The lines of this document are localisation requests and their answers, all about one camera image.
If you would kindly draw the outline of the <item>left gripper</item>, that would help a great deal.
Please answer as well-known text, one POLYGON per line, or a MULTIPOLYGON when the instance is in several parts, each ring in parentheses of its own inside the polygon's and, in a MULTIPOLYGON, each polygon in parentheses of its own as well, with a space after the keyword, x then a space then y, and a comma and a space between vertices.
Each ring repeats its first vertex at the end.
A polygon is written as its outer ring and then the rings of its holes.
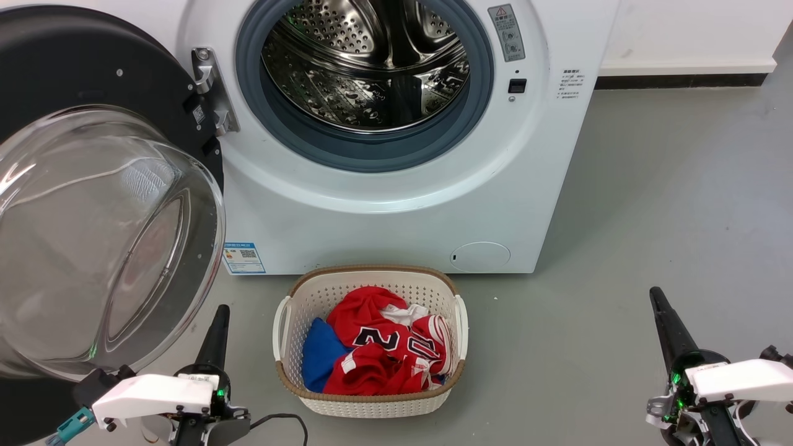
POLYGON ((170 421, 170 445, 230 445, 246 437, 247 408, 230 403, 226 374, 230 307, 218 305, 196 364, 175 375, 144 374, 122 379, 92 404, 96 423, 109 432, 128 419, 159 416, 170 421))

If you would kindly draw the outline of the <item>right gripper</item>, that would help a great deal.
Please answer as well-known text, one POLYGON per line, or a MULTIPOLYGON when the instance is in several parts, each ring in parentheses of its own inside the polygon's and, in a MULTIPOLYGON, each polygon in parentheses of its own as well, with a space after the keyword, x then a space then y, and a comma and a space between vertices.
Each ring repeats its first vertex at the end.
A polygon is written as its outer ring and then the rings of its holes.
POLYGON ((730 362, 699 350, 660 286, 649 289, 652 316, 668 381, 646 404, 646 422, 668 445, 760 445, 745 418, 758 403, 784 404, 791 413, 791 355, 774 346, 758 359, 730 362))

